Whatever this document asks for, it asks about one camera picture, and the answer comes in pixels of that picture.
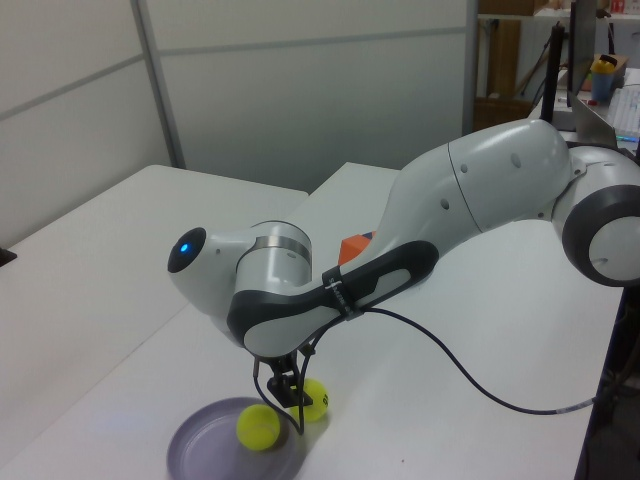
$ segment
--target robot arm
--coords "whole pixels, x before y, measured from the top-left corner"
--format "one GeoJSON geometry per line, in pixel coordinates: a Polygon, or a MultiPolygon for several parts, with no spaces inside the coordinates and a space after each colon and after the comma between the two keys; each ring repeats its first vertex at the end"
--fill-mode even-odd
{"type": "Polygon", "coordinates": [[[169,272],[230,339],[257,358],[282,358],[328,324],[426,279],[460,243],[522,219],[551,220],[590,279],[639,282],[640,169],[613,150],[569,150],[538,120],[477,132],[411,162],[367,249],[319,277],[309,238],[285,222],[187,232],[169,272]]]}

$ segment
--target plate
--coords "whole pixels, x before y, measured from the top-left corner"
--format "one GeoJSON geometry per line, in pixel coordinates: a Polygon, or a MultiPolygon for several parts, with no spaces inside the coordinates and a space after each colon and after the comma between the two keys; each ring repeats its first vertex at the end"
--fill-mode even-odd
{"type": "Polygon", "coordinates": [[[173,480],[292,480],[304,460],[302,442],[280,418],[280,437],[268,450],[253,452],[236,437],[236,422],[256,398],[234,397],[191,415],[176,431],[167,451],[173,480]]]}

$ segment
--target white table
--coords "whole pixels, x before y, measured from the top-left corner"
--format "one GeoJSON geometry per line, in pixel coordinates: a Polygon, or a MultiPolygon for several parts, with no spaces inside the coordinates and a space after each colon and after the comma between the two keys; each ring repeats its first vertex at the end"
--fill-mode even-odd
{"type": "MultiPolygon", "coordinates": [[[[336,263],[340,239],[375,229],[396,174],[346,164],[287,218],[311,237],[316,274],[336,263]]],[[[548,223],[527,221],[461,245],[427,282],[381,306],[430,328],[492,393],[556,408],[595,393],[620,295],[575,271],[548,223]]],[[[0,479],[168,478],[175,430],[213,401],[256,396],[251,369],[250,355],[188,306],[0,479]]],[[[373,315],[329,332],[309,376],[331,405],[326,422],[309,426],[301,479],[573,478],[591,411],[506,410],[426,338],[373,315]]]]}
{"type": "Polygon", "coordinates": [[[18,259],[0,268],[0,467],[185,307],[166,273],[184,232],[284,218],[305,198],[152,166],[12,247],[18,259]]]}

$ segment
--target white wall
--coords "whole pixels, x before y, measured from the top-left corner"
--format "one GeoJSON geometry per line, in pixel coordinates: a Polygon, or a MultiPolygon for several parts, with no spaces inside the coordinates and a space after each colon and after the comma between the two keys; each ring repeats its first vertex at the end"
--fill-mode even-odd
{"type": "Polygon", "coordinates": [[[0,246],[169,163],[128,0],[0,5],[0,246]]]}
{"type": "Polygon", "coordinates": [[[187,168],[310,192],[459,137],[467,3],[147,0],[187,168]]]}

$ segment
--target yellow tennis ball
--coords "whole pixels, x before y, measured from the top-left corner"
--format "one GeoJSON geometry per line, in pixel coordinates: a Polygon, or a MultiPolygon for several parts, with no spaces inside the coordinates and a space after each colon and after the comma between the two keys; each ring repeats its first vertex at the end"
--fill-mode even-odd
{"type": "MultiPolygon", "coordinates": [[[[304,392],[311,397],[313,405],[304,407],[304,420],[305,422],[317,422],[325,413],[327,413],[327,407],[329,406],[329,395],[324,385],[313,378],[307,378],[304,381],[304,392]]],[[[290,409],[291,414],[298,420],[298,407],[292,407],[290,409]]]]}
{"type": "Polygon", "coordinates": [[[261,451],[273,446],[280,435],[278,414],[267,405],[245,408],[236,423],[236,436],[249,450],[261,451]]]}

